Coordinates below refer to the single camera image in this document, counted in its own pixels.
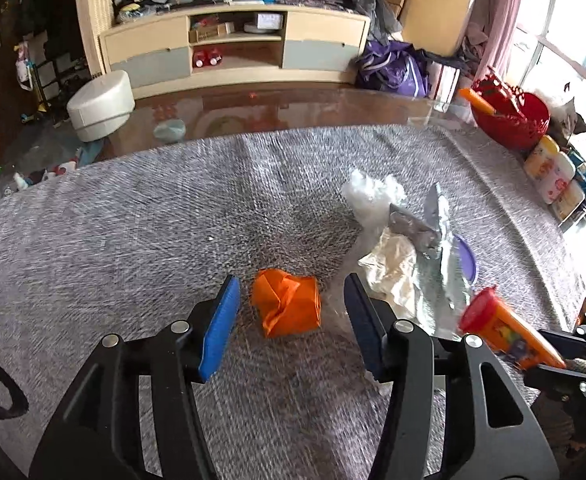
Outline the orange paper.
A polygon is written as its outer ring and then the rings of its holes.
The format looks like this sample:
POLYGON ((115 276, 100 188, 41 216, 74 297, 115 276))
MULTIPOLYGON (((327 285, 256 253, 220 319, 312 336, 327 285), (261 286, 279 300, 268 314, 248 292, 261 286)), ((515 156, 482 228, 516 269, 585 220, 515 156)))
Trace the orange paper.
POLYGON ((319 284, 313 276, 261 270, 253 281, 251 304, 266 338, 299 335, 321 326, 319 284))

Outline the cream paper wrapper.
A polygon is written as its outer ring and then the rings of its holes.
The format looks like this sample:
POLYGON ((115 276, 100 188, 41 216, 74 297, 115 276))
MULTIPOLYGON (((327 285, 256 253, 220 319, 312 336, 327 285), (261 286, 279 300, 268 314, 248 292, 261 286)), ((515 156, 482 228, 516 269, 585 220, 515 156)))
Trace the cream paper wrapper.
POLYGON ((415 318, 415 266, 417 252, 405 235, 385 228, 367 255, 358 260, 366 283, 392 308, 397 318, 415 318))

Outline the silver foil snack bag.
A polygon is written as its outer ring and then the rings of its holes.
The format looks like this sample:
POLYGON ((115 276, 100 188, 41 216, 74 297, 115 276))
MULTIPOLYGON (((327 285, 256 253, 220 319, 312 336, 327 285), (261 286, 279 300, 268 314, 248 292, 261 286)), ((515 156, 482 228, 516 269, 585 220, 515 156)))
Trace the silver foil snack bag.
POLYGON ((415 319, 433 336, 458 340, 458 323, 470 304, 471 287, 462 272, 450 202, 441 185, 431 185, 420 217, 404 207, 389 207, 389 228, 406 236, 417 253, 411 272, 415 319))

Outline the orange tube with red cap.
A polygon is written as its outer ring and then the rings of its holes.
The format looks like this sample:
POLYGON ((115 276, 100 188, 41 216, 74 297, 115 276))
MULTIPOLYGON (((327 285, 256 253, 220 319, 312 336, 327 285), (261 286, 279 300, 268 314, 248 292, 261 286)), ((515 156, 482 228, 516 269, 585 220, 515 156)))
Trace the orange tube with red cap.
POLYGON ((540 364, 566 368, 560 353, 502 300, 495 286, 485 287, 473 297, 458 326, 463 334, 481 337, 520 370, 540 364))

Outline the purple plastic lid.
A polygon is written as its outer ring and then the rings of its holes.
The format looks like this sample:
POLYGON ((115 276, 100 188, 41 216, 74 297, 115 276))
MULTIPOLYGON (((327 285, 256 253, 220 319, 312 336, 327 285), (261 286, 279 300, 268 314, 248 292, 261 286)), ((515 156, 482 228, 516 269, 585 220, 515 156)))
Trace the purple plastic lid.
POLYGON ((460 266, 464 277, 470 285, 476 284, 478 278, 478 264, 476 263, 476 255, 472 252, 469 244, 458 234, 455 234, 457 242, 460 266))

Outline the white plastic bag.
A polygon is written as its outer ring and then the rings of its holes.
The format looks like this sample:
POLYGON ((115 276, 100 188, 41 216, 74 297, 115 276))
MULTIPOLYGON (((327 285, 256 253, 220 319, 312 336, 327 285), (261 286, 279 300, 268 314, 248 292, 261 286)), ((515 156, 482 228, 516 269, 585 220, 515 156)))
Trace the white plastic bag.
POLYGON ((392 174, 374 179, 354 169, 342 185, 341 194, 365 230, 376 230, 389 220, 389 207, 405 203, 406 192, 392 174))

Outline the grey woven table cloth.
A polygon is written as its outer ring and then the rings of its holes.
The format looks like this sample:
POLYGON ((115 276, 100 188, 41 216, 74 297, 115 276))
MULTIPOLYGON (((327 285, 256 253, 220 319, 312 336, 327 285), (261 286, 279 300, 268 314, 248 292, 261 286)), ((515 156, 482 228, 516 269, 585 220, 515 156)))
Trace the grey woven table cloth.
MULTIPOLYGON (((438 184, 454 230, 528 322, 569 328, 586 296, 575 248, 520 162, 476 129, 401 125, 202 139, 99 162, 0 200, 0 365, 28 412, 0 422, 27 469, 58 402, 100 338, 157 333, 228 274, 317 278, 338 292, 360 228, 341 188, 392 176, 423 211, 438 184)), ((363 479, 389 398, 365 375, 348 322, 268 339, 244 301, 219 372, 197 387, 225 479, 363 479)))

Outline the white lotion bottle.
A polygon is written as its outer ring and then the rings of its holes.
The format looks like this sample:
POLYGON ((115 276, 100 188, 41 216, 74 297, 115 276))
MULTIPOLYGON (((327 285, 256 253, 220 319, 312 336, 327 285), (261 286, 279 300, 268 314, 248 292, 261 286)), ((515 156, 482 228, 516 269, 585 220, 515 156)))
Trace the white lotion bottle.
POLYGON ((575 166, 565 152, 559 152, 545 177, 536 185, 543 201, 550 205, 568 187, 575 174, 575 166))

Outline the yellow-cap lotion bottle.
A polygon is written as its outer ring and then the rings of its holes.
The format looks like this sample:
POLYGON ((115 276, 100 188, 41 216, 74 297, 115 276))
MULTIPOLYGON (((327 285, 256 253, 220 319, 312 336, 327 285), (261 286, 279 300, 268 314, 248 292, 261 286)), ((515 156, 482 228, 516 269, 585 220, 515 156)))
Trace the yellow-cap lotion bottle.
POLYGON ((554 166, 555 158, 559 152, 560 148, 556 141, 545 134, 526 157, 523 165, 525 174, 533 181, 542 180, 554 166))

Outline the white round stool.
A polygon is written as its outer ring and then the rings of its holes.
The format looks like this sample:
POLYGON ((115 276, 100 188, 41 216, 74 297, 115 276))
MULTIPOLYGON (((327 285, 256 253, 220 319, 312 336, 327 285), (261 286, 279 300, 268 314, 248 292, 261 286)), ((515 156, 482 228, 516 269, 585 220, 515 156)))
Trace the white round stool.
POLYGON ((128 74, 114 70, 85 84, 70 98, 66 110, 78 139, 88 143, 122 127, 135 106, 128 74))

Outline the red plastic basket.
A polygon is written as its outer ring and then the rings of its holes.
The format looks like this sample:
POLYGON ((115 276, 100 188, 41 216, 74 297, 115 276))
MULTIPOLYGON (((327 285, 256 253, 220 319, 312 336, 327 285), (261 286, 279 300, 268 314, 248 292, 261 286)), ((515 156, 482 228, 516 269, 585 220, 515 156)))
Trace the red plastic basket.
POLYGON ((545 102, 534 93, 507 84, 493 67, 484 78, 457 94, 470 104, 476 125, 510 151, 531 151, 547 133, 550 111, 545 102))

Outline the beige TV cabinet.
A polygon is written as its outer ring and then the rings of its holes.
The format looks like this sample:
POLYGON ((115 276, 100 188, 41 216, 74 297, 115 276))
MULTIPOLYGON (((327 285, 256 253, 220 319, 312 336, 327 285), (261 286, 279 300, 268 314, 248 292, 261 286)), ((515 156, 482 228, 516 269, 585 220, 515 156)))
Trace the beige TV cabinet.
POLYGON ((123 70, 137 99, 232 84, 351 84, 370 20, 256 1, 194 6, 99 35, 102 70, 123 70))

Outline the purple bag on floor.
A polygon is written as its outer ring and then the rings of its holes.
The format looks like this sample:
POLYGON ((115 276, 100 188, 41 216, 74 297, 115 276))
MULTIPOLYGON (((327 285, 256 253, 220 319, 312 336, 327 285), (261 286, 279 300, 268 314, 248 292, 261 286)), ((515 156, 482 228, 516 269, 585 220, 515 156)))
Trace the purple bag on floor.
POLYGON ((412 44, 389 40, 382 44, 368 40, 363 54, 356 58, 355 84, 358 88, 426 98, 430 93, 429 59, 412 44))

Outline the beige standing air conditioner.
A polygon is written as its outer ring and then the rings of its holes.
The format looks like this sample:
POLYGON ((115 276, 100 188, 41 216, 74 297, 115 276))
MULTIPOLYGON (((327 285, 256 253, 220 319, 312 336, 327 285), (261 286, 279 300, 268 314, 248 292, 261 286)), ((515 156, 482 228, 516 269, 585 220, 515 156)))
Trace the beige standing air conditioner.
POLYGON ((416 49, 453 56, 461 44, 474 0, 406 0, 401 36, 416 49))

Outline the pink curtain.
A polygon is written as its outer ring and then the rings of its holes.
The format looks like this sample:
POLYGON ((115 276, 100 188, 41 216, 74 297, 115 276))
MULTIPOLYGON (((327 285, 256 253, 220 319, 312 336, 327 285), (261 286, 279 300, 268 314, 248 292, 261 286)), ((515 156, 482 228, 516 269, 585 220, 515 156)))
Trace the pink curtain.
POLYGON ((484 77, 490 68, 494 68, 498 75, 504 72, 521 1, 488 0, 486 7, 487 41, 476 70, 476 79, 484 77))

